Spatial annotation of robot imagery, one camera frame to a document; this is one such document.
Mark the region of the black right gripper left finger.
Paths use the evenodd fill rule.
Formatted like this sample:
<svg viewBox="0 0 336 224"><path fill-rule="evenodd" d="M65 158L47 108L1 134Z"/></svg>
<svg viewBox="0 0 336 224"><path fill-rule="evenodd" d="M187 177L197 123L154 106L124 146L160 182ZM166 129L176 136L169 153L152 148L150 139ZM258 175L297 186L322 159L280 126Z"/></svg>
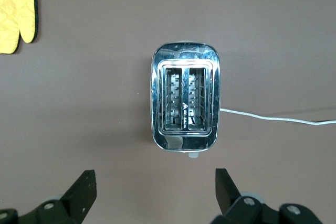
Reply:
<svg viewBox="0 0 336 224"><path fill-rule="evenodd" d="M82 223L96 197L95 171L86 170L60 198L46 200L27 214L1 209L1 223Z"/></svg>

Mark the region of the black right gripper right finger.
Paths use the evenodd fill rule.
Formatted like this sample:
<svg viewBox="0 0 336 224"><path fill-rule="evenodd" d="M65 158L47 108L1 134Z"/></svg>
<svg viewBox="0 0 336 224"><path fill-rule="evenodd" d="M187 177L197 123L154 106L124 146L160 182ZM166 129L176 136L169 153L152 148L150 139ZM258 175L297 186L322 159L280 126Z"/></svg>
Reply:
<svg viewBox="0 0 336 224"><path fill-rule="evenodd" d="M215 189L222 214L212 223L322 223L303 205L288 203L274 210L255 196L242 195L225 168L215 171Z"/></svg>

